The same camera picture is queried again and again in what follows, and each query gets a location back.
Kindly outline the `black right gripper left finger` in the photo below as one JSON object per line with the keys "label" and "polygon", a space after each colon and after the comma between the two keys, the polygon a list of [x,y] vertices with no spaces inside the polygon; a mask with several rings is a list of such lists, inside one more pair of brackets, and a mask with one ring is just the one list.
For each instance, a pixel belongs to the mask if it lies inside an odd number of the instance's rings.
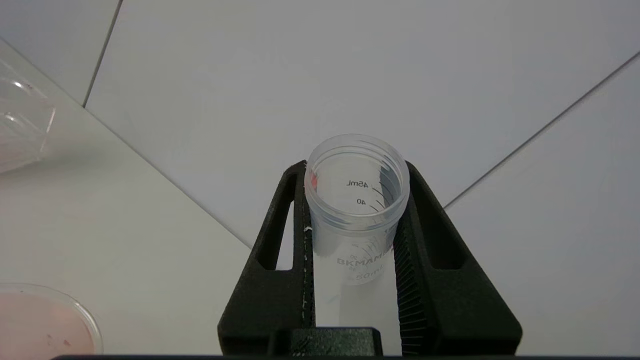
{"label": "black right gripper left finger", "polygon": [[[224,356],[262,356],[273,333],[313,328],[313,231],[306,200],[306,161],[279,180],[262,227],[217,325]],[[293,210],[291,269],[276,269],[289,209]]]}

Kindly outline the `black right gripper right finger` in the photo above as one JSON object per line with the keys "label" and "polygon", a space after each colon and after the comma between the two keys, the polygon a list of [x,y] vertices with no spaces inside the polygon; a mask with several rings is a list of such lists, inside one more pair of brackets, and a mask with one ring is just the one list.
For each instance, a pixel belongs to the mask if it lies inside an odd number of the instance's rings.
{"label": "black right gripper right finger", "polygon": [[401,354],[513,356],[514,312],[411,163],[410,193],[393,241]]}

